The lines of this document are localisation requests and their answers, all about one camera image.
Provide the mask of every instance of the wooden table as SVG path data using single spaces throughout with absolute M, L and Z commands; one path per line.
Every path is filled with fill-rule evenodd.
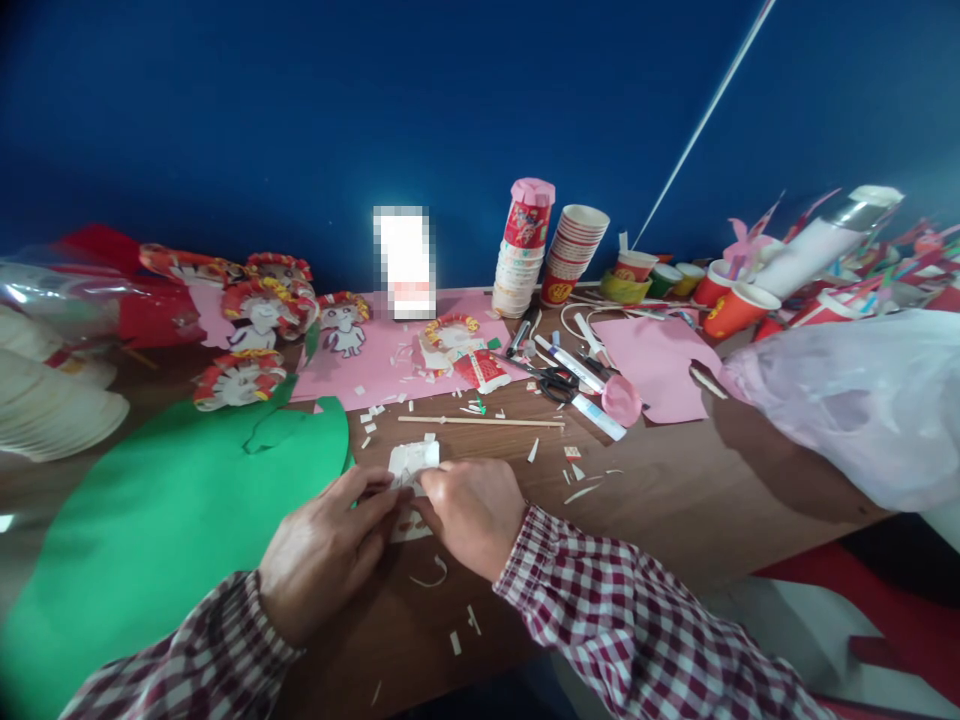
M 554 313 L 541 333 L 559 327 Z M 4 460 L 0 514 L 14 513 L 0 535 L 0 611 L 5 615 L 32 572 L 43 536 L 60 505 L 92 464 L 160 408 L 191 392 L 190 378 L 206 357 L 195 349 L 163 353 L 158 374 L 125 372 L 135 410 L 111 440 L 74 458 L 46 465 Z M 508 418 L 551 420 L 556 403 L 513 383 L 485 399 Z M 524 495 L 587 532 L 638 545 L 660 559 L 694 592 L 704 592 L 874 523 L 887 516 L 830 463 L 782 436 L 759 412 L 704 392 L 710 419 L 680 425 L 637 426 L 612 444 L 573 408 L 553 428 L 432 426 L 400 423 L 406 404 L 387 406 L 366 449 L 360 411 L 349 414 L 351 449 L 361 464 L 386 465 L 397 444 L 435 432 L 443 459 L 498 457 L 517 474 Z M 416 415 L 463 415 L 466 399 L 417 400 Z M 527 455 L 534 440 L 534 463 Z M 597 490 L 564 505 L 581 489 L 567 485 L 562 448 L 576 445 Z M 623 474 L 605 474 L 619 469 Z M 434 556 L 449 574 L 435 588 L 411 582 L 438 576 Z M 473 608 L 482 635 L 467 624 Z M 463 653 L 454 657 L 450 633 Z M 489 585 L 460 566 L 433 537 L 392 546 L 373 580 L 325 628 L 287 677 L 277 717 L 384 717 L 457 687 L 486 679 L 531 657 L 537 648 L 519 616 Z M 378 686 L 375 706 L 370 702 Z

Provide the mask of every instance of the green craft paper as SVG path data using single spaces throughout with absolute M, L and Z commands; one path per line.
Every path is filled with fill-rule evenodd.
M 339 401 L 289 421 L 285 391 L 210 413 L 180 403 L 94 466 L 0 633 L 11 717 L 56 717 L 97 668 L 172 632 L 225 576 L 256 567 L 283 517 L 343 472 Z M 264 438 L 282 442 L 248 454 L 275 413 Z M 278 421 L 292 434 L 281 438 Z

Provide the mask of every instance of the red and white checkered sleeve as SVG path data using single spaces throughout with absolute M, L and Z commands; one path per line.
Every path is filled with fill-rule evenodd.
M 264 615 L 259 580 L 227 577 L 172 635 L 94 673 L 61 718 L 267 717 L 302 652 Z
M 531 506 L 493 586 L 622 718 L 833 718 L 663 566 Z

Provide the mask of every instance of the black scissors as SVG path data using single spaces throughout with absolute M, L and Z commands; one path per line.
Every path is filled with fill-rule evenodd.
M 538 378 L 537 383 L 540 385 L 540 391 L 554 402 L 570 402 L 577 396 L 577 393 L 580 392 L 580 381 L 565 370 L 561 370 L 560 368 L 541 370 L 532 365 L 525 365 L 516 360 L 511 360 L 503 355 L 493 354 L 501 360 L 505 360 L 511 365 L 516 365 L 518 368 L 526 370 Z

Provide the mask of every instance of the clear plastic bag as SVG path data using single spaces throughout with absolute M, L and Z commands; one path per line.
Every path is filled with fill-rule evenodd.
M 960 497 L 960 314 L 796 328 L 725 368 L 735 395 L 878 505 L 914 512 Z

